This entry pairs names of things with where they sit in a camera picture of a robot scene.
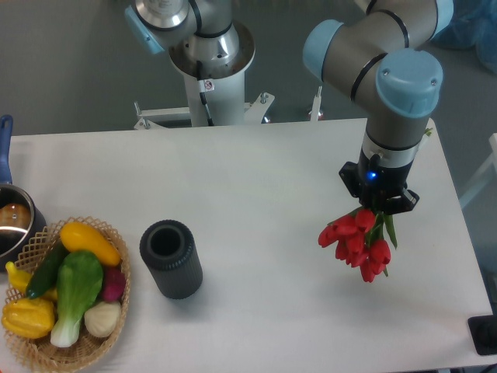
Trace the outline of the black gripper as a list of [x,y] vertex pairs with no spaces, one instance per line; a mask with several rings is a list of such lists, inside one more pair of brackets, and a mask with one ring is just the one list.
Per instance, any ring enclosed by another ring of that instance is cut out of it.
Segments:
[[419,195],[407,186],[413,161],[413,152],[363,145],[358,165],[346,162],[339,176],[364,207],[382,209],[385,214],[410,212],[419,202]]

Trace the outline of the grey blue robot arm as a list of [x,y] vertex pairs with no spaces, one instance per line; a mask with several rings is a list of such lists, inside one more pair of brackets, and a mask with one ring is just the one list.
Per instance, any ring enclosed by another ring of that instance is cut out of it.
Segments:
[[[304,43],[307,70],[367,112],[359,160],[339,175],[373,211],[399,214],[418,202],[406,180],[443,81],[440,63],[420,46],[453,12],[451,1],[372,1],[358,23],[325,20]],[[152,54],[167,52],[182,74],[193,126],[246,120],[255,46],[229,1],[134,1],[125,17],[137,40]]]

